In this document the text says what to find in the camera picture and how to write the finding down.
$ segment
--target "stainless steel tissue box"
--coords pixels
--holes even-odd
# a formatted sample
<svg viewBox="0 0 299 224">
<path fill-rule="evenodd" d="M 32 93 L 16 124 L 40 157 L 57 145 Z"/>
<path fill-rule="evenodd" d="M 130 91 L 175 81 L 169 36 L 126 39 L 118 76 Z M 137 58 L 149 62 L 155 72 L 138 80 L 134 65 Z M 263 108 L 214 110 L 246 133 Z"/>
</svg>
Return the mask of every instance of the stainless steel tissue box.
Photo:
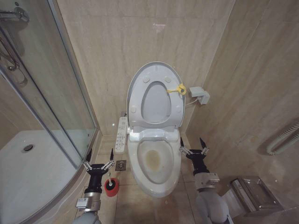
<svg viewBox="0 0 299 224">
<path fill-rule="evenodd" d="M 239 176 L 232 188 L 247 210 L 246 216 L 265 216 L 283 207 L 258 176 Z"/>
</svg>

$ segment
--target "white power cord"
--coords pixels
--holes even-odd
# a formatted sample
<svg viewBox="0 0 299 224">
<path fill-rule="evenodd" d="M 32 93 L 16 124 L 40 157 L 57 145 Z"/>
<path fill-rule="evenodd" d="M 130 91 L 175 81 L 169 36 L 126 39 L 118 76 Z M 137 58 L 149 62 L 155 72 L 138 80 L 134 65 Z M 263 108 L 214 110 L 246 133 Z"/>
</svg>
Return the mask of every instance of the white power cord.
<svg viewBox="0 0 299 224">
<path fill-rule="evenodd" d="M 197 100 L 198 100 L 198 97 L 196 98 L 196 100 L 194 100 L 194 101 L 192 101 L 192 102 L 186 104 L 185 106 L 190 105 L 190 104 L 193 104 L 193 103 L 195 103 Z"/>
</svg>

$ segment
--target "wall outlet box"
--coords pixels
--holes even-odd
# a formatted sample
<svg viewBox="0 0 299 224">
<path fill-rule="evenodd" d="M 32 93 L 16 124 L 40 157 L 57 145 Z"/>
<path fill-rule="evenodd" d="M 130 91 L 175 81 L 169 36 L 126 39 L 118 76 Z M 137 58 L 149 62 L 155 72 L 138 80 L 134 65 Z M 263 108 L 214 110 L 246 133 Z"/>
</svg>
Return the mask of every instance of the wall outlet box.
<svg viewBox="0 0 299 224">
<path fill-rule="evenodd" d="M 201 87 L 190 87 L 192 97 L 197 97 L 200 104 L 207 104 L 210 99 L 210 94 Z"/>
<path fill-rule="evenodd" d="M 201 87 L 190 87 L 192 97 L 200 97 L 205 90 Z"/>
</svg>

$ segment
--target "yellow cable tie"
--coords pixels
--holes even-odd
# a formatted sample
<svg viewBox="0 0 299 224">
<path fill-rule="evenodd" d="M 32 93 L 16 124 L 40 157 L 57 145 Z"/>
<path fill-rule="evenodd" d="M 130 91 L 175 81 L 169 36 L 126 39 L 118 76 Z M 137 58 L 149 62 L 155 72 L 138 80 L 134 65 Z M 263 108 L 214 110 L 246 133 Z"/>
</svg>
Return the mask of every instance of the yellow cable tie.
<svg viewBox="0 0 299 224">
<path fill-rule="evenodd" d="M 171 92 L 179 92 L 179 94 L 181 95 L 185 95 L 186 94 L 186 87 L 181 83 L 175 90 L 167 90 L 168 93 Z"/>
</svg>

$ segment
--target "toilet brush holder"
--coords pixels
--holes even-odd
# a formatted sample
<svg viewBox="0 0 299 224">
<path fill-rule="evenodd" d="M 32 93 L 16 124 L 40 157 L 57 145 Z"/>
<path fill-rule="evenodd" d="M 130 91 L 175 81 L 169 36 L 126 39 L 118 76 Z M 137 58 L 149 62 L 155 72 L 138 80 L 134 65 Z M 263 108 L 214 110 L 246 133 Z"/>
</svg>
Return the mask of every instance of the toilet brush holder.
<svg viewBox="0 0 299 224">
<path fill-rule="evenodd" d="M 105 191 L 106 191 L 106 195 L 108 197 L 113 197 L 117 194 L 119 188 L 120 188 L 120 183 L 118 181 L 118 179 L 116 178 L 111 178 L 111 181 L 106 180 L 105 182 Z"/>
</svg>

